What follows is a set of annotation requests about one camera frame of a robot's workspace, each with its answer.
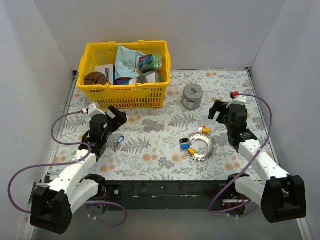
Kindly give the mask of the blue key tag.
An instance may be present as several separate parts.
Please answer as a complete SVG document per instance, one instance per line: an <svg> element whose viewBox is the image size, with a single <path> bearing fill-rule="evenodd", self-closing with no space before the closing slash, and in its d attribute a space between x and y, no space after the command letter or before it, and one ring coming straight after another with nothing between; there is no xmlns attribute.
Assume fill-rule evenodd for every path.
<svg viewBox="0 0 320 240"><path fill-rule="evenodd" d="M180 146L180 148L182 149L182 150L187 150L187 149L189 149L191 146L189 145L189 144L182 144L181 146Z"/></svg>

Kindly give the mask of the black key tag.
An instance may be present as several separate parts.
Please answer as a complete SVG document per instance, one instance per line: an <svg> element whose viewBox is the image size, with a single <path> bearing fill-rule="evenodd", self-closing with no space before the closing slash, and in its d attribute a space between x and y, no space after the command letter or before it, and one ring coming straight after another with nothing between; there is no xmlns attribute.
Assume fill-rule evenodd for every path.
<svg viewBox="0 0 320 240"><path fill-rule="evenodd" d="M189 140L189 138L181 138L180 140L179 140L179 143L180 144L186 144L186 143L188 143L190 140Z"/></svg>

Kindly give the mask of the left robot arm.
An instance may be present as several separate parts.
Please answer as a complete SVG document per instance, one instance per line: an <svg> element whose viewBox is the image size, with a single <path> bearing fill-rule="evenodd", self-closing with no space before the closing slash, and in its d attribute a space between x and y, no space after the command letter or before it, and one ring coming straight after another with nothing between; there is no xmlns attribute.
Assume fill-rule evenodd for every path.
<svg viewBox="0 0 320 240"><path fill-rule="evenodd" d="M37 187L32 195L30 224L56 234L69 227L73 214L88 200L106 200L105 178L90 174L107 148L108 138L127 122L127 115L113 106L114 117L92 103L81 112L90 118L89 130L78 143L73 164L67 166L46 186Z"/></svg>

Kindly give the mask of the yellow key tag top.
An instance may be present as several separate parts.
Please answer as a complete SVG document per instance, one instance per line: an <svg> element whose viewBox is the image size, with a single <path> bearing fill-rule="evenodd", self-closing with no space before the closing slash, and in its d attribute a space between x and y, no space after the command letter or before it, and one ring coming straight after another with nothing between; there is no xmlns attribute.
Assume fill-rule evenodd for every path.
<svg viewBox="0 0 320 240"><path fill-rule="evenodd" d="M212 132L212 129L211 129L211 128L204 127L204 128L202 129L202 132L203 132L203 133L206 133L206 134L209 134L209 133Z"/></svg>

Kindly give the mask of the key with blue white tag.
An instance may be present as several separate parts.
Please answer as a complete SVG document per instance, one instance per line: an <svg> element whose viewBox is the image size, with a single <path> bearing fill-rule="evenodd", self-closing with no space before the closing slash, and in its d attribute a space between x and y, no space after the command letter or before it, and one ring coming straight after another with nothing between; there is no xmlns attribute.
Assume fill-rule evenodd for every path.
<svg viewBox="0 0 320 240"><path fill-rule="evenodd" d="M113 151L116 153L117 149L119 148L119 146L121 145L121 143L124 141L125 137L122 135L120 136L117 141L113 144Z"/></svg>

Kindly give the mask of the yellow key tag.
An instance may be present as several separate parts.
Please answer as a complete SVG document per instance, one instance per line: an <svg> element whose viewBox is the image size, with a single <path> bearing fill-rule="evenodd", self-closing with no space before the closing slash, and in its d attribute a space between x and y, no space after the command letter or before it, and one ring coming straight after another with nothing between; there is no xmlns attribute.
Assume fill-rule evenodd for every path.
<svg viewBox="0 0 320 240"><path fill-rule="evenodd" d="M202 132L203 132L203 133L206 133L206 134L209 134L209 133L212 132L212 129L211 129L211 128L204 127L204 128L202 129Z"/></svg>
<svg viewBox="0 0 320 240"><path fill-rule="evenodd" d="M196 151L191 147L189 147L187 150L191 155L195 155L196 154Z"/></svg>

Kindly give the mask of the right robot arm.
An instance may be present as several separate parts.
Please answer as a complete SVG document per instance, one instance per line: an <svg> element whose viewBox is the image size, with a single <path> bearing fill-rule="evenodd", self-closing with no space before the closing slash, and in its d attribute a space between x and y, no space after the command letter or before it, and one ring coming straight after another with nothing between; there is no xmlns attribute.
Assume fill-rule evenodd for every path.
<svg viewBox="0 0 320 240"><path fill-rule="evenodd" d="M307 215L305 182L299 175L282 169L260 145L258 138L248 129L246 97L238 96L227 103L216 100L208 118L217 115L217 122L225 125L230 145L248 161L238 174L231 175L226 186L213 198L208 210L225 192L232 199L241 195L256 203L269 223L302 219Z"/></svg>

